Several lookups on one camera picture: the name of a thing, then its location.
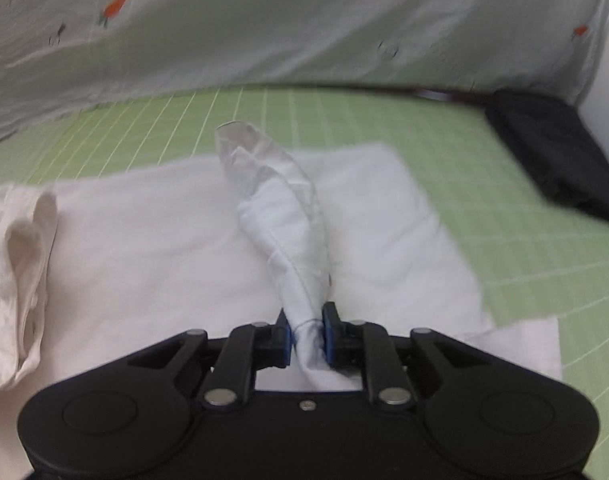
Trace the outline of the carrot print white sheet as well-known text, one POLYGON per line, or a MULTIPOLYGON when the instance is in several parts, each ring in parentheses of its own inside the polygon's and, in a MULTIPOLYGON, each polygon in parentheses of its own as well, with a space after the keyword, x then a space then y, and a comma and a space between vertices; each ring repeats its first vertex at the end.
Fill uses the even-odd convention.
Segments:
POLYGON ((576 100, 609 0, 0 0, 0 139, 230 84, 533 89, 576 100))

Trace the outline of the folded black garment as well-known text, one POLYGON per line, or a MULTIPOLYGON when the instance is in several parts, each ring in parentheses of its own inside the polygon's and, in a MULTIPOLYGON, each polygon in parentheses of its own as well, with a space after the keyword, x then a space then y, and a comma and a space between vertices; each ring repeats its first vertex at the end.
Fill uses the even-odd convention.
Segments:
POLYGON ((485 117, 547 200, 609 222, 609 160, 575 107, 498 90, 485 117))

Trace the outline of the green grid mat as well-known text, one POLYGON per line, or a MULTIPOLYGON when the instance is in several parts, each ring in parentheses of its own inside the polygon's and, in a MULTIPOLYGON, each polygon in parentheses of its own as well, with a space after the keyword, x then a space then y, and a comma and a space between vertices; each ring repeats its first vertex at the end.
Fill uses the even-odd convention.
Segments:
POLYGON ((382 141, 397 150, 477 272, 498 322, 559 318, 563 376, 598 408, 589 463, 609 479, 609 223, 547 204, 479 110, 394 94, 233 88, 120 104, 0 142, 0 180, 33 184, 209 153, 241 119, 288 148, 382 141))

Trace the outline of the white trousers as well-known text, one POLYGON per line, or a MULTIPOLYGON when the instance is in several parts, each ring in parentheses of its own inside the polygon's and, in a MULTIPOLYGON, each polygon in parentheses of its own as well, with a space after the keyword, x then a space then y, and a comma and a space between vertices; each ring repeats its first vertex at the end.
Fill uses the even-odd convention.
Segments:
POLYGON ((552 316, 494 325, 423 188, 382 143, 288 154, 243 122, 216 154, 49 186, 0 183, 0 479, 33 393, 189 328, 224 336, 286 312, 294 365, 264 389, 359 381, 321 356, 321 306, 405 335, 426 326, 551 377, 552 316))

